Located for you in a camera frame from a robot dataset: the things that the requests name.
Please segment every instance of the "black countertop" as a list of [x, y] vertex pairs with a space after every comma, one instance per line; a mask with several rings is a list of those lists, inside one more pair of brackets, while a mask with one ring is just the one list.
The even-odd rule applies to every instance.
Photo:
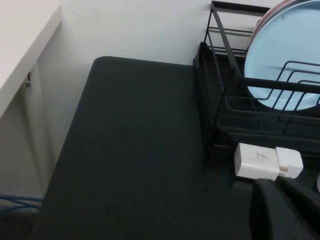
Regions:
[[250, 239], [251, 191], [204, 148], [192, 66], [101, 57], [32, 239]]

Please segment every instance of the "black metal dish rack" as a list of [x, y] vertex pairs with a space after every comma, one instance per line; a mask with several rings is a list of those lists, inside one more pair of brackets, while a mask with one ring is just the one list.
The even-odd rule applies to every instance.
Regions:
[[[226, 32], [246, 35], [253, 32], [223, 28], [218, 8], [260, 14], [268, 11], [265, 7], [211, 3], [204, 42], [193, 60], [206, 147], [210, 152], [230, 155], [234, 154], [238, 143], [284, 147], [300, 151], [305, 162], [320, 163], [320, 100], [318, 106], [307, 110], [297, 110], [299, 104], [294, 111], [276, 110], [279, 98], [273, 108], [269, 108], [259, 103], [248, 90], [248, 87], [260, 87], [281, 90], [281, 93], [292, 91], [291, 96], [295, 92], [303, 93], [300, 103], [307, 93], [320, 94], [320, 85], [307, 84], [315, 83], [307, 79], [293, 83], [289, 78], [278, 81], [244, 77], [247, 50], [231, 48]], [[211, 26], [212, 15], [217, 27]], [[215, 46], [210, 36], [212, 31], [221, 34], [224, 47]], [[282, 71], [289, 63], [320, 66], [289, 61]]]

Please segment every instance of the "plate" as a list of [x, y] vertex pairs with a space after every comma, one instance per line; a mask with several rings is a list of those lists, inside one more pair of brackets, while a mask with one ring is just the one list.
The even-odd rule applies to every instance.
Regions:
[[[248, 50], [247, 78], [320, 85], [320, 0], [295, 1], [270, 18]], [[248, 87], [263, 105], [276, 110], [304, 110], [317, 106], [320, 94]]]
[[265, 23], [267, 23], [273, 16], [289, 8], [291, 6], [291, 3], [296, 4], [295, 3], [296, 1], [297, 0], [284, 0], [280, 2], [278, 5], [276, 5], [275, 7], [270, 8], [270, 10], [266, 12], [266, 14], [260, 19], [258, 24], [255, 26], [249, 46], [251, 45], [252, 41], [255, 39], [260, 29], [265, 25]]

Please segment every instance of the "blue cable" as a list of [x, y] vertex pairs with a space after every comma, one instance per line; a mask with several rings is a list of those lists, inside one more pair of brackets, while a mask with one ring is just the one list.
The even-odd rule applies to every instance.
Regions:
[[5, 213], [9, 213], [9, 212], [12, 212], [15, 210], [28, 209], [28, 208], [40, 210], [40, 207], [38, 205], [34, 205], [34, 204], [22, 202], [22, 201], [42, 202], [42, 199], [40, 199], [40, 198], [19, 197], [19, 196], [18, 197], [0, 196], [0, 200], [6, 200], [9, 202], [13, 202], [13, 203], [22, 205], [22, 206], [15, 206], [15, 207], [10, 207], [10, 208], [0, 210], [0, 214], [5, 214]]

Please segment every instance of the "gray carpet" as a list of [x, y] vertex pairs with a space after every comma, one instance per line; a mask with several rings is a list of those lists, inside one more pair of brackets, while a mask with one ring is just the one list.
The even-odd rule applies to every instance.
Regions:
[[0, 240], [29, 240], [36, 213], [0, 214]]

